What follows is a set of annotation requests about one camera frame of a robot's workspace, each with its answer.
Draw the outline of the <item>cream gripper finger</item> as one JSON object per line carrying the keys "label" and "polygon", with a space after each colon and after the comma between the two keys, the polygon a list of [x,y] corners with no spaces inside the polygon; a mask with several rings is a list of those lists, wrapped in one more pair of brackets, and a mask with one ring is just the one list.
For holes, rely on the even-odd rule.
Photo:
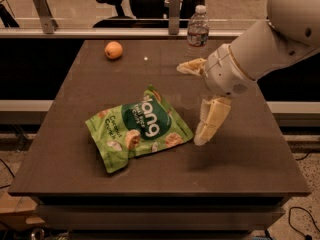
{"label": "cream gripper finger", "polygon": [[230,110],[231,100],[228,98],[203,99],[200,106],[200,121],[196,128],[194,143],[197,146],[202,146],[209,142],[226,120]]}
{"label": "cream gripper finger", "polygon": [[177,66],[177,70],[183,74],[191,74],[201,77],[204,71],[206,60],[203,58],[193,59]]}

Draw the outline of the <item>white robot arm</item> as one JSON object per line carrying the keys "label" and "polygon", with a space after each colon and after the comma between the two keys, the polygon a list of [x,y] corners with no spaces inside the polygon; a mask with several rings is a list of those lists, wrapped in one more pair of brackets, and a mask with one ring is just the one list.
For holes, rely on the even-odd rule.
{"label": "white robot arm", "polygon": [[204,79],[213,98],[203,100],[194,143],[209,142],[231,110],[231,100],[263,76],[319,53],[320,0],[268,0],[260,20],[207,58],[181,63],[177,70]]}

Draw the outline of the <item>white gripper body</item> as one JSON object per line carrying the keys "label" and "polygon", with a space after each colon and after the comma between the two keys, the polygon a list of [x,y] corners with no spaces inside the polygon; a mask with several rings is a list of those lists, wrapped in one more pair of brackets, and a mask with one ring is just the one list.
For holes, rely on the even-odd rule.
{"label": "white gripper body", "polygon": [[221,45],[208,56],[203,78],[215,95],[229,98],[245,93],[255,83],[236,64],[229,44]]}

